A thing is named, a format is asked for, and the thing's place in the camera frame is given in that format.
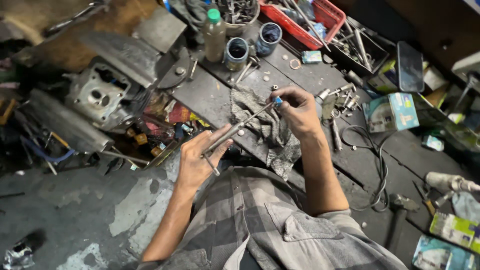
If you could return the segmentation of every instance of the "forearm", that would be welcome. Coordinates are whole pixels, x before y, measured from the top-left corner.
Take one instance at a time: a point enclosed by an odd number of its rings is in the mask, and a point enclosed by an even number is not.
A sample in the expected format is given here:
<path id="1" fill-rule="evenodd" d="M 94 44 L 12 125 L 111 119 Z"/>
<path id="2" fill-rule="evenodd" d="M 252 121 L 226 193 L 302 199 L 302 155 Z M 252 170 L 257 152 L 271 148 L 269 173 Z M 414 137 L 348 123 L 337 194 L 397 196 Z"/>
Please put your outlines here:
<path id="1" fill-rule="evenodd" d="M 195 192 L 192 188 L 175 185 L 165 215 L 142 261 L 165 260 L 175 251 L 187 230 Z"/>
<path id="2" fill-rule="evenodd" d="M 323 133 L 300 140 L 308 212 L 318 214 L 348 209 Z"/>

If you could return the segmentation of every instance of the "bottle with green cap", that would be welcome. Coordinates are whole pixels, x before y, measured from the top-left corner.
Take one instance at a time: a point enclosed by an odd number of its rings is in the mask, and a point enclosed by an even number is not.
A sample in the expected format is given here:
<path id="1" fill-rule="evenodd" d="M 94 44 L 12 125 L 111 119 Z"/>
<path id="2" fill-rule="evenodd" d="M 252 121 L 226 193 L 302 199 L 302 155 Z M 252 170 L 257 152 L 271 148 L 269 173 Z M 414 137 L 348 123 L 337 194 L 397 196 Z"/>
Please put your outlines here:
<path id="1" fill-rule="evenodd" d="M 218 9 L 210 9 L 202 28 L 205 39 L 205 57 L 210 62 L 219 62 L 223 58 L 227 26 Z"/>

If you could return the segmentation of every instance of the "plaid shirt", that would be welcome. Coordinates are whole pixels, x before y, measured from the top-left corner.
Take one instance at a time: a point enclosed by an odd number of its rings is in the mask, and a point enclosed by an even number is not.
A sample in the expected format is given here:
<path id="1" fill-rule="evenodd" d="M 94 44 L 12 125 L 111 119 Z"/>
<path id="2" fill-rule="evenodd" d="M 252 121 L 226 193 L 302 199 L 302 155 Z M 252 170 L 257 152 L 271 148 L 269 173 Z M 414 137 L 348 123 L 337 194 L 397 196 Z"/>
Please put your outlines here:
<path id="1" fill-rule="evenodd" d="M 205 191 L 177 250 L 138 270 L 237 270 L 245 249 L 263 270 L 407 269 L 362 232 L 350 210 L 311 217 L 267 170 L 230 168 Z"/>

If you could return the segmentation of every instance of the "workbench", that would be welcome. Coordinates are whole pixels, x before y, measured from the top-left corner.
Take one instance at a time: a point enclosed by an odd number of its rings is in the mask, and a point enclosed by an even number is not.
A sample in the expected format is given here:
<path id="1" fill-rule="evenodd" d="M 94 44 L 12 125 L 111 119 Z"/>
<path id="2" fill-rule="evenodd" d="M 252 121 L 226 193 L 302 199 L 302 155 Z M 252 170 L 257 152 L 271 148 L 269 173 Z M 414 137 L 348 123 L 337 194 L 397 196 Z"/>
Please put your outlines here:
<path id="1" fill-rule="evenodd" d="M 260 26 L 260 23 L 254 23 L 241 37 L 245 40 L 249 38 L 256 40 Z M 204 60 L 201 51 L 193 54 L 199 58 L 194 80 L 176 88 L 173 97 L 213 128 L 220 128 L 230 122 L 228 78 L 231 74 L 223 64 L 213 64 Z M 288 60 L 284 60 L 283 55 L 287 55 Z M 294 70 L 289 66 L 291 59 L 299 59 L 299 56 L 292 54 L 279 44 L 270 56 L 261 59 L 261 67 L 253 71 L 240 84 L 254 88 L 265 98 L 270 95 L 273 85 L 281 87 L 294 84 L 316 95 L 325 88 L 333 90 L 347 84 L 342 73 L 329 64 L 303 64 L 299 69 Z M 240 72 L 234 73 L 233 78 L 236 80 L 239 75 Z M 269 81 L 263 80 L 265 75 L 269 76 Z M 360 96 L 359 103 L 371 100 L 360 88 L 356 94 Z M 349 125 L 365 127 L 363 113 L 359 110 L 352 113 L 350 117 L 344 114 L 337 119 L 340 132 Z M 346 145 L 343 151 L 335 152 L 331 127 L 322 125 L 322 128 L 329 142 L 337 177 L 350 205 L 357 208 L 367 205 L 380 182 L 377 171 L 378 158 L 369 149 L 359 147 L 357 150 L 352 150 Z M 233 140 L 242 149 L 265 162 L 267 146 L 257 145 L 257 136 L 248 129 L 244 130 L 245 135 L 235 135 Z M 379 144 L 390 134 L 376 133 L 372 138 L 376 144 Z M 366 144 L 365 139 L 353 131 L 347 131 L 345 139 L 357 145 Z M 384 159 L 389 170 L 386 186 L 388 193 L 403 194 L 420 205 L 417 213 L 409 213 L 396 253 L 407 267 L 412 268 L 411 260 L 418 239 L 423 232 L 428 231 L 431 222 L 431 216 L 421 203 L 421 196 L 413 181 L 423 185 L 424 176 L 428 172 L 459 174 L 467 179 L 473 178 L 445 153 L 423 148 L 420 139 L 408 130 L 397 132 L 387 140 L 384 146 Z M 303 177 L 294 170 L 288 181 L 299 189 L 305 189 Z M 451 213 L 450 203 L 446 203 L 441 211 Z M 366 223 L 364 224 L 366 227 L 363 228 L 366 235 L 381 245 L 385 245 L 387 241 L 393 215 L 394 213 L 389 209 L 380 213 L 373 209 L 352 210 L 352 217 L 359 224 Z"/>

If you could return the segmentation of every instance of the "gray floor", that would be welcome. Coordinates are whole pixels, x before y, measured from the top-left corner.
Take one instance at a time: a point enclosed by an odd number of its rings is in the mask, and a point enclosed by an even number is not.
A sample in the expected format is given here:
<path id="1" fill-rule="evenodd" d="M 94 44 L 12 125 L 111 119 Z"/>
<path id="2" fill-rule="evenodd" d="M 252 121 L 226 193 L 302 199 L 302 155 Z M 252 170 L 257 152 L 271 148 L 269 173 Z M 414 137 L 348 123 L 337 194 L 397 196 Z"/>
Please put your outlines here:
<path id="1" fill-rule="evenodd" d="M 106 176 L 95 168 L 40 170 L 0 178 L 0 252 L 41 228 L 47 241 L 34 255 L 42 270 L 126 270 L 136 261 L 163 217 L 178 173 L 177 151 L 160 167 L 132 171 L 130 164 Z"/>

